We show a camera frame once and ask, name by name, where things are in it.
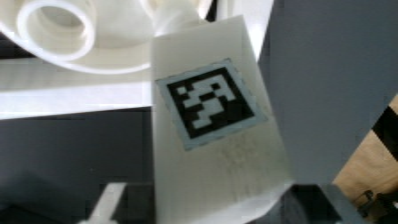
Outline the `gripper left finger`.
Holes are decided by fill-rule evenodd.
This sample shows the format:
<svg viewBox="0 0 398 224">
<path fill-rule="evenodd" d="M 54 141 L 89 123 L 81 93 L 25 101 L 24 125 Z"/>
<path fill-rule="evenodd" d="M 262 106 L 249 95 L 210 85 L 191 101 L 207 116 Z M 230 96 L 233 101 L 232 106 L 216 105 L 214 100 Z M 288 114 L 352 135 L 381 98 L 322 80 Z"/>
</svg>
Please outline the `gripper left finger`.
<svg viewBox="0 0 398 224">
<path fill-rule="evenodd" d="M 125 188 L 125 183 L 107 184 L 91 216 L 77 224 L 120 224 L 113 219 L 113 216 L 125 193 Z"/>
</svg>

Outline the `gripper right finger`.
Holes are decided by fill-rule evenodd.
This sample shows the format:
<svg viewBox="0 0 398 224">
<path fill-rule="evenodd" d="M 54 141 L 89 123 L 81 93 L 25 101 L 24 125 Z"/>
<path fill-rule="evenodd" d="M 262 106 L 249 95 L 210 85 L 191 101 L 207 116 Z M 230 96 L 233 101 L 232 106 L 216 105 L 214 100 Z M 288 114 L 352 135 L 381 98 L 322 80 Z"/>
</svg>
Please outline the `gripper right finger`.
<svg viewBox="0 0 398 224">
<path fill-rule="evenodd" d="M 317 224 L 363 224 L 363 217 L 338 186 L 322 184 L 320 189 L 331 203 L 335 214 Z"/>
</svg>

